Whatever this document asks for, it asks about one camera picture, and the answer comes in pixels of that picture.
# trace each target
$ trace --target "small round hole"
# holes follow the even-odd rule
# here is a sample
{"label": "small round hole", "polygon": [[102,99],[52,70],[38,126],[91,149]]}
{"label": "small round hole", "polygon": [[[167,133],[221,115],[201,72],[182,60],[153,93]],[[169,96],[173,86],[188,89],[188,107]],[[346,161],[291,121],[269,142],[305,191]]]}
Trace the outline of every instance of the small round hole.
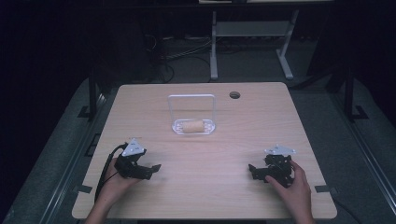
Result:
{"label": "small round hole", "polygon": [[239,97],[241,97],[241,94],[237,91],[232,91],[230,92],[230,97],[233,99],[239,99]]}

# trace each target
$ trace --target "dark floor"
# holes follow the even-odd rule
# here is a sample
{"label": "dark floor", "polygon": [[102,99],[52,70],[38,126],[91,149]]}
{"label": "dark floor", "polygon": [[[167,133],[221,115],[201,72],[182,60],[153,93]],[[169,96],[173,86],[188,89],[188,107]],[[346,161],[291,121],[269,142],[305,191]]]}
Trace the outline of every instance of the dark floor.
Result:
{"label": "dark floor", "polygon": [[[174,55],[201,46],[205,41],[207,39],[170,39],[165,44],[169,55]],[[306,80],[316,42],[294,40],[290,43],[287,58],[295,75],[293,80],[284,78],[277,61],[275,49],[281,43],[282,39],[235,40],[229,49],[219,52],[219,79],[213,82],[279,81],[294,86]],[[158,76],[151,82],[207,82],[210,78],[208,58],[206,51],[169,61],[170,67],[160,66]],[[318,220],[318,223],[396,223],[395,213],[370,169],[371,162],[364,156],[364,146],[368,146],[391,185],[395,186],[396,130],[357,80],[354,105],[360,105],[369,118],[351,123],[342,111],[343,91],[326,92],[328,79],[325,77],[303,90],[290,91],[337,204],[337,217]],[[117,87],[100,98],[98,114],[88,122],[88,119],[78,117],[81,108],[89,103],[88,81],[81,83],[4,223],[80,222],[71,216],[71,210],[90,163],[90,154],[94,152],[94,143],[105,125],[116,94]],[[108,220],[106,223],[136,223],[136,220]],[[268,223],[292,221],[268,220]]]}

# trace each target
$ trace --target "wooden table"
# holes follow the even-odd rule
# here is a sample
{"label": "wooden table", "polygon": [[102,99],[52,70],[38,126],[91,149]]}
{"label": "wooden table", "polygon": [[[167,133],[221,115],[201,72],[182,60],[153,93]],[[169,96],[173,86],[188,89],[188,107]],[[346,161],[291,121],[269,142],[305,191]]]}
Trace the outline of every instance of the wooden table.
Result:
{"label": "wooden table", "polygon": [[[240,93],[239,99],[230,97]],[[167,103],[171,94],[216,96],[216,130],[210,135],[173,132]],[[272,219],[290,217],[269,184],[253,180],[248,164],[264,167],[264,150],[280,144],[297,150],[292,158],[306,171],[314,218],[337,212],[283,83],[128,85],[119,89],[73,209],[85,218],[108,154],[132,138],[148,152],[139,165],[161,164],[150,180],[133,186],[108,217],[133,219]]]}

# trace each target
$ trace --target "person's right hand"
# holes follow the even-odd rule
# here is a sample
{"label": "person's right hand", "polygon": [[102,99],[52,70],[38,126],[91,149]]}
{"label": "person's right hand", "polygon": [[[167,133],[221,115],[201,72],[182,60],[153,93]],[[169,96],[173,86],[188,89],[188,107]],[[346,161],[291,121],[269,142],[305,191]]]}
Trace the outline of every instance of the person's right hand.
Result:
{"label": "person's right hand", "polygon": [[290,161],[290,164],[294,170],[294,181],[287,189],[269,175],[265,179],[282,198],[297,224],[315,223],[311,210],[311,188],[306,180],[305,171],[294,161]]}

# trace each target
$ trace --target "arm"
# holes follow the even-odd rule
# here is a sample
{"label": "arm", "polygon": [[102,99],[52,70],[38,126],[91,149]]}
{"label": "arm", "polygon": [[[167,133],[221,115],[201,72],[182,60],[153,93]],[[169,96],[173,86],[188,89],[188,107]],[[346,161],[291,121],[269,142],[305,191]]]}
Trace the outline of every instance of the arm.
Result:
{"label": "arm", "polygon": [[118,201],[131,186],[140,181],[140,179],[134,178],[126,179],[119,174],[116,174],[117,170],[114,167],[115,163],[116,159],[113,159],[108,166],[105,178],[108,180],[103,185],[103,188],[95,204],[93,205],[91,212],[88,214],[87,219],[85,220],[86,224],[105,223],[107,214],[113,204]]}
{"label": "arm", "polygon": [[311,210],[311,188],[306,180],[305,171],[294,161],[290,163],[294,170],[294,181],[289,188],[285,189],[269,175],[265,179],[282,198],[297,224],[315,223]]}

